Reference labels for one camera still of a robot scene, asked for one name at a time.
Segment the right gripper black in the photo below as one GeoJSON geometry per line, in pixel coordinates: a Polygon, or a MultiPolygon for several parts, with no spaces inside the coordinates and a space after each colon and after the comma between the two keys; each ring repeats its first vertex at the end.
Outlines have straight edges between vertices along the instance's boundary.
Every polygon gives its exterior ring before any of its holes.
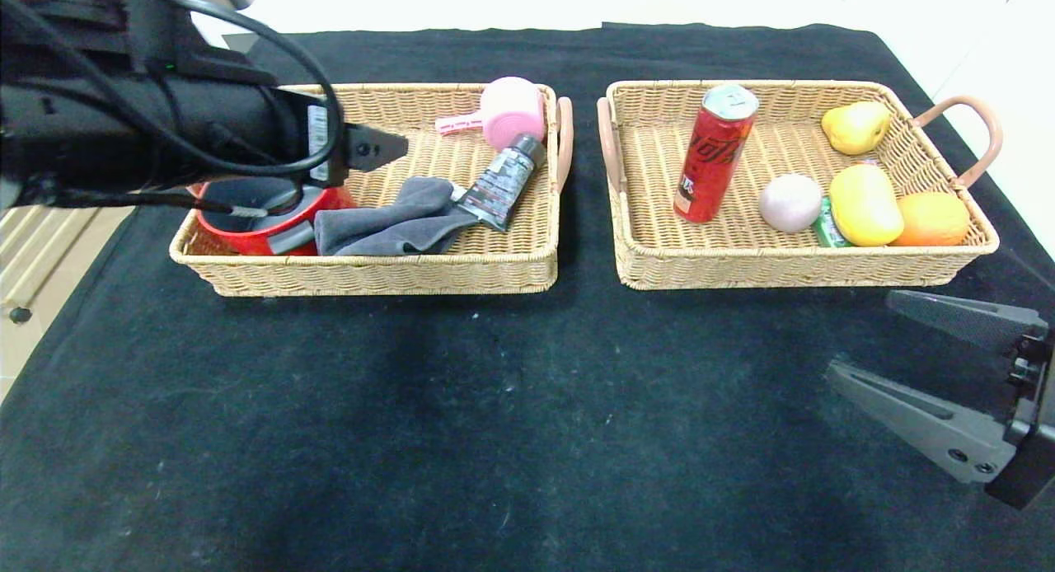
{"type": "Polygon", "coordinates": [[[1039,312],[978,299],[894,290],[893,312],[991,352],[1008,355],[1015,389],[1006,428],[979,411],[835,359],[826,380],[863,413],[957,481],[1028,509],[1053,484],[1053,332],[1039,312]]]}

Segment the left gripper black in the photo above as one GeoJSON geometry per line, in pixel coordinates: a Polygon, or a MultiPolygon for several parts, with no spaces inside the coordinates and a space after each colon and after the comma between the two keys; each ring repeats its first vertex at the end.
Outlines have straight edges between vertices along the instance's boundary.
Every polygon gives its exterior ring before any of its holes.
{"type": "Polygon", "coordinates": [[[342,157],[354,171],[403,158],[410,140],[365,123],[345,123],[333,83],[251,85],[177,79],[174,125],[187,155],[223,176],[326,182],[320,167],[342,157]]]}

